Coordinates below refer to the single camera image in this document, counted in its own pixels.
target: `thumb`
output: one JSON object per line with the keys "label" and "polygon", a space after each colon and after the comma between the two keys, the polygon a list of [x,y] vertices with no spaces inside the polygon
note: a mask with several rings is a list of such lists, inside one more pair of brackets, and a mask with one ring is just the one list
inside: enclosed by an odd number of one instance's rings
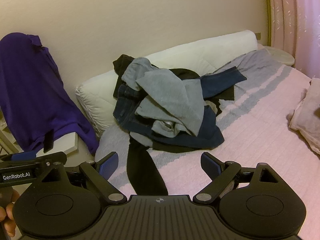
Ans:
{"label": "thumb", "polygon": [[3,221],[7,216],[7,212],[3,207],[0,207],[0,222]]}

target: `pillow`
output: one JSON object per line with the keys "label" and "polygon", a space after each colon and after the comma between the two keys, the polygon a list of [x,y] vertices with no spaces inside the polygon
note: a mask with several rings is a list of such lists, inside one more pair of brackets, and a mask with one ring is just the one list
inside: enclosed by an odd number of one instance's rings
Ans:
{"label": "pillow", "polygon": [[[159,68],[186,68],[200,76],[213,73],[234,58],[256,50],[256,36],[251,31],[227,34],[175,46],[146,56]],[[97,135],[115,123],[113,91],[118,75],[114,70],[95,76],[76,88],[76,96]]]}

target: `purple cloth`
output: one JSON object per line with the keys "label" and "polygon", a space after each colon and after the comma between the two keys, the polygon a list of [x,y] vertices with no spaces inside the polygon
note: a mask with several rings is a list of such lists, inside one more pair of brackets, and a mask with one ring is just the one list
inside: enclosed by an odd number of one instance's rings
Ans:
{"label": "purple cloth", "polygon": [[0,108],[24,151],[43,148],[44,135],[53,129],[54,140],[76,132],[95,153],[95,132],[64,90],[58,67],[39,36],[10,33],[1,39],[0,91]]}

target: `bed sheet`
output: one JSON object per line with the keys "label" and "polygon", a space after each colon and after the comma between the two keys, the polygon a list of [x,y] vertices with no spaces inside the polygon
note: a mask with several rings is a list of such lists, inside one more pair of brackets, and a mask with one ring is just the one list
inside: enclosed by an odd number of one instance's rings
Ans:
{"label": "bed sheet", "polygon": [[[223,111],[217,125],[225,142],[208,152],[243,167],[268,163],[306,205],[307,217],[299,236],[303,240],[320,239],[320,156],[299,133],[288,128],[287,120],[309,87],[310,78],[274,62],[254,66],[243,64],[241,59],[239,62],[236,65],[248,80],[236,85],[235,101],[221,100]],[[111,151],[118,152],[119,167],[109,182],[127,197],[135,194],[125,172],[128,145],[129,135],[114,125],[101,137],[96,153],[99,160]],[[204,150],[182,154],[148,151],[170,195],[189,194],[192,198],[211,182],[200,166]]]}

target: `curtain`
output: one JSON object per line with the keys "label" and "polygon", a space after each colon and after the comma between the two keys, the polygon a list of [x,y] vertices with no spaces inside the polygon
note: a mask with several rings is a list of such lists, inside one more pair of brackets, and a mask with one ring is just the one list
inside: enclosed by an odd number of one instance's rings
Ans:
{"label": "curtain", "polygon": [[295,68],[320,78],[320,0],[270,0],[271,46],[295,58]]}

